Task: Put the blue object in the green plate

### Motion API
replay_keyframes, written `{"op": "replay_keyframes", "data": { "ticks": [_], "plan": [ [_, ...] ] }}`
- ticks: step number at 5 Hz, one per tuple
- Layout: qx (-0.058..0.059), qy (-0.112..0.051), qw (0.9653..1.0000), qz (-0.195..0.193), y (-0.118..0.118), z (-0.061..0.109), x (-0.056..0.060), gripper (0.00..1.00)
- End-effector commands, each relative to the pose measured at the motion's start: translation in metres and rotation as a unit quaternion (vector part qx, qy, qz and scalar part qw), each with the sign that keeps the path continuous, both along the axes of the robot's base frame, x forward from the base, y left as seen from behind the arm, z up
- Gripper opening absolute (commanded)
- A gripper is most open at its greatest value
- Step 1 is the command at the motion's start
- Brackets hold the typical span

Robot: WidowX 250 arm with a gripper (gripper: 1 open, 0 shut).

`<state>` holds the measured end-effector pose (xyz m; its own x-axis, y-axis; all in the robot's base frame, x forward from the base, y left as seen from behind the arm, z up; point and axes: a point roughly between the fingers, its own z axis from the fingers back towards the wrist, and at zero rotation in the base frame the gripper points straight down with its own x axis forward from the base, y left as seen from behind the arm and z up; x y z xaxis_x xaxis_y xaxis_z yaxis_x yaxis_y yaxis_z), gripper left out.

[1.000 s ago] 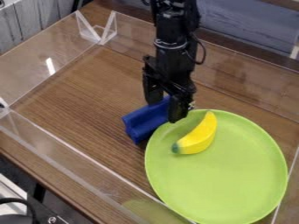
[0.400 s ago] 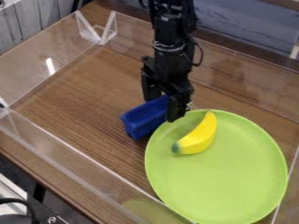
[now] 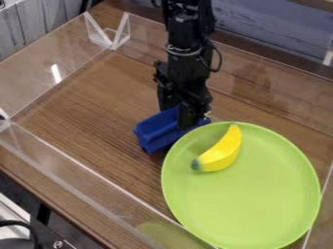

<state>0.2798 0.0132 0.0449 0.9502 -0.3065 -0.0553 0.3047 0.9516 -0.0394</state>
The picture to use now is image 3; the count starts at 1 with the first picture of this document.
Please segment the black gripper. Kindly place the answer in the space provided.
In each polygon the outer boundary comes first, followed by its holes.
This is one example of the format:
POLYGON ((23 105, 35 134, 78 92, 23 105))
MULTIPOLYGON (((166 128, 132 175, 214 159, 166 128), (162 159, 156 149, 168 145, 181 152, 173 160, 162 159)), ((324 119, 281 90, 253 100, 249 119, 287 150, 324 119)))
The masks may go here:
POLYGON ((181 51, 168 48, 168 61, 156 62, 156 82, 162 111, 180 106, 178 128, 196 126, 210 110, 213 96, 208 88, 208 79, 213 69, 212 49, 200 48, 181 51))

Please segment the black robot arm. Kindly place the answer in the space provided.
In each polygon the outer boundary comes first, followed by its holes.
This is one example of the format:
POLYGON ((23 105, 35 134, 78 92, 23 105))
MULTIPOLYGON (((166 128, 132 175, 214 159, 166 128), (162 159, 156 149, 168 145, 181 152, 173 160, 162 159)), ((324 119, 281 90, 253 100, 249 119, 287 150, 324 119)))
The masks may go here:
POLYGON ((217 48, 212 0, 162 0, 166 22, 168 61, 156 62, 156 82, 161 110, 177 108, 177 128, 189 129, 210 112, 213 96, 208 79, 221 68, 213 68, 217 48))

